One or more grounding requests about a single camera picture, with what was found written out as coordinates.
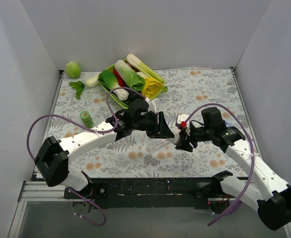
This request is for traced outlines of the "dark purple eggplant toy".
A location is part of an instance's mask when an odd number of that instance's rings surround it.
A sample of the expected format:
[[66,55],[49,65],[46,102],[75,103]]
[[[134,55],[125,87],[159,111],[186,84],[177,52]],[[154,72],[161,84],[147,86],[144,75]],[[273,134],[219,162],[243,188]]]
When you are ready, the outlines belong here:
[[136,99],[142,99],[142,96],[140,96],[136,92],[132,92],[131,90],[126,90],[126,91],[129,93],[129,95],[128,95],[128,98],[124,101],[125,104],[128,105],[129,103],[133,102]]

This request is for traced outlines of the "yellow cabbage toy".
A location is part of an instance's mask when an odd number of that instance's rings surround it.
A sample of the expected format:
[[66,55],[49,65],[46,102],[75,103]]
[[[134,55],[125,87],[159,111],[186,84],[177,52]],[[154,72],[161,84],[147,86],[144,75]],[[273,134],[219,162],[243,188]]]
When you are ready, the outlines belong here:
[[141,91],[141,93],[149,98],[150,100],[154,99],[155,97],[160,94],[164,88],[164,84],[159,81],[158,79],[155,79],[153,77],[147,76],[143,72],[137,72],[137,75],[142,77],[145,81],[145,85]]

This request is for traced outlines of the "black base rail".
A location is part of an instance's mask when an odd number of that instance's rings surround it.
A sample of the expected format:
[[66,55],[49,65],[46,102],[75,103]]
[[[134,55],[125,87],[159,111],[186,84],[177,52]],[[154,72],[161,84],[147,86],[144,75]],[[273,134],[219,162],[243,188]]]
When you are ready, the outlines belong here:
[[94,178],[80,193],[102,209],[172,208],[207,209],[209,200],[226,207],[234,198],[206,178]]

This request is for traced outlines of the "green round cabbage toy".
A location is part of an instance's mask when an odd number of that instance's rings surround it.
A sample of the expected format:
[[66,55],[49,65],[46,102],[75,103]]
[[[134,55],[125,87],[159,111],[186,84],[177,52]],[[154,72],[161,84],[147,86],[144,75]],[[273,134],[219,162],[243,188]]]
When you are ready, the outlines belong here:
[[65,66],[65,73],[69,78],[78,78],[81,74],[81,68],[77,62],[70,61]]

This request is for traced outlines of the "white bok choy toy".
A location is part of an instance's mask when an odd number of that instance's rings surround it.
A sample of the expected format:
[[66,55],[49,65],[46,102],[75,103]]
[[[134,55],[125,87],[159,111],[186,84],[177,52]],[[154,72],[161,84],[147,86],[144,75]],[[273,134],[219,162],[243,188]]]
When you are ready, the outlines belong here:
[[[120,87],[115,74],[107,70],[104,70],[99,74],[98,81],[109,91]],[[125,89],[116,89],[113,91],[113,93],[117,95],[120,101],[125,101],[129,96],[128,91]]]

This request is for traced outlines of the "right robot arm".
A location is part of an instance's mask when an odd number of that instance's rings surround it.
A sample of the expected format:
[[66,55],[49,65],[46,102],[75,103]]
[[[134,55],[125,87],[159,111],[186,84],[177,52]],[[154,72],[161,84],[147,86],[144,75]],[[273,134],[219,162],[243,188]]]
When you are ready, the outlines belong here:
[[191,152],[198,142],[210,141],[232,158],[247,174],[247,182],[224,171],[212,177],[211,190],[217,197],[234,196],[257,212],[263,224],[276,231],[291,222],[291,185],[278,176],[255,153],[247,133],[226,126],[216,107],[202,110],[203,124],[194,126],[190,115],[178,115],[180,129],[176,149]]

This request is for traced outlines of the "white radish toy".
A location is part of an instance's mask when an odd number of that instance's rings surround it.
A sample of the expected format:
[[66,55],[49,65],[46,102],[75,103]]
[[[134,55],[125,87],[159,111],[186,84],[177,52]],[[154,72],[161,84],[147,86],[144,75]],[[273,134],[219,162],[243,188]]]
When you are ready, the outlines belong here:
[[82,81],[73,81],[69,83],[69,86],[75,90],[75,97],[77,100],[80,99],[85,88],[93,88],[99,84],[98,77],[99,74],[88,78],[84,83]]

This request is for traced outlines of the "green napa cabbage toy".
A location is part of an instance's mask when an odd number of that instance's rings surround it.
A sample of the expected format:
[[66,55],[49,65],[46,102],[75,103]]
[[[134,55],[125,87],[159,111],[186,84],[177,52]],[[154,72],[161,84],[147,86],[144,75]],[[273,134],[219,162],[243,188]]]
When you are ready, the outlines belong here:
[[123,60],[117,60],[114,64],[115,70],[121,76],[123,81],[135,91],[142,91],[145,86],[145,80],[133,71]]

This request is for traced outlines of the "white green leek toy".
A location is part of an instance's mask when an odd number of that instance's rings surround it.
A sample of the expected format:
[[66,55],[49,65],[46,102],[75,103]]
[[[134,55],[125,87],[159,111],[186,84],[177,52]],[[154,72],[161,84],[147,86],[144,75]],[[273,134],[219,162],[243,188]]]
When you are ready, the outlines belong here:
[[144,73],[147,76],[153,77],[163,84],[165,83],[165,80],[157,74],[155,71],[153,71],[150,67],[148,67],[145,63],[143,63],[138,57],[136,57],[134,54],[128,54],[126,56],[127,62],[134,68],[138,69],[142,73]]

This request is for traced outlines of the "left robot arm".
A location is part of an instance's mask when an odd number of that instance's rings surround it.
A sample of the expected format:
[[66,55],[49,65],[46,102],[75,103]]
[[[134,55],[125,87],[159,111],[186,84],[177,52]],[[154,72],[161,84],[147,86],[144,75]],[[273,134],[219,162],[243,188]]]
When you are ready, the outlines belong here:
[[56,139],[50,136],[44,140],[35,157],[35,165],[47,186],[68,186],[79,197],[88,198],[92,194],[89,177],[84,172],[70,168],[74,159],[92,149],[127,137],[134,130],[144,131],[149,138],[154,139],[175,137],[163,112],[151,111],[143,99],[137,99],[127,109],[117,111],[93,130],[68,138]]

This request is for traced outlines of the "floral table mat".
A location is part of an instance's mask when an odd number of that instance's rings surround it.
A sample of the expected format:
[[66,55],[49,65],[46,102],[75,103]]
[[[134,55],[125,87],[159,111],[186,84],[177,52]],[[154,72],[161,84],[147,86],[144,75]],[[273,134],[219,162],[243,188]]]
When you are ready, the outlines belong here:
[[[202,122],[197,108],[207,103],[218,103],[227,126],[249,130],[243,103],[236,82],[229,69],[168,69],[159,70],[168,91],[161,93],[158,110],[164,113],[171,128],[179,114],[192,115],[195,125]],[[110,111],[118,111],[119,104],[107,99],[101,86],[87,88],[79,100],[69,86],[70,78],[63,76],[49,124],[48,136],[71,137],[81,133],[81,128],[68,123],[68,119],[80,122],[79,113],[90,113],[95,125],[110,117]],[[78,157],[71,167],[84,171],[92,178],[184,178],[212,177],[230,171],[237,177],[245,176],[243,169],[218,147],[201,142],[192,153],[176,150],[168,144],[154,153],[146,150],[149,139],[142,131],[134,131],[120,141],[100,146]]]

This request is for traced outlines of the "green cylindrical bottle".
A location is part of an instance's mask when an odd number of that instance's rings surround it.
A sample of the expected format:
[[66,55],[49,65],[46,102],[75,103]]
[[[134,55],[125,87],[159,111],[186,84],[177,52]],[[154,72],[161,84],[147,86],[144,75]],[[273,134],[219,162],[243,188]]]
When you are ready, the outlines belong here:
[[82,121],[82,123],[84,124],[85,127],[87,128],[93,128],[94,126],[94,122],[90,116],[90,113],[88,111],[82,111],[79,114],[79,117]]

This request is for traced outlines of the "green plastic tray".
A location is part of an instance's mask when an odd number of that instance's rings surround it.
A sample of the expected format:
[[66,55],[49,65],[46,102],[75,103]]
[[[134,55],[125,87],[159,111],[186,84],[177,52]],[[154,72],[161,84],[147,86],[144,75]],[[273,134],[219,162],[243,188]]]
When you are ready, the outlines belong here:
[[168,90],[165,80],[133,54],[102,71],[98,83],[124,109],[136,99],[153,100]]

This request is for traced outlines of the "red pepper toy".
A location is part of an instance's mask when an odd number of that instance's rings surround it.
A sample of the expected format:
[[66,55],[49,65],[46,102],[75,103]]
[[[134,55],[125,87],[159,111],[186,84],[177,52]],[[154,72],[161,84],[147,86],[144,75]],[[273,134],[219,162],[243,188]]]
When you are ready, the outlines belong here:
[[125,86],[124,81],[115,68],[113,69],[113,73],[115,74],[120,87],[124,87]]

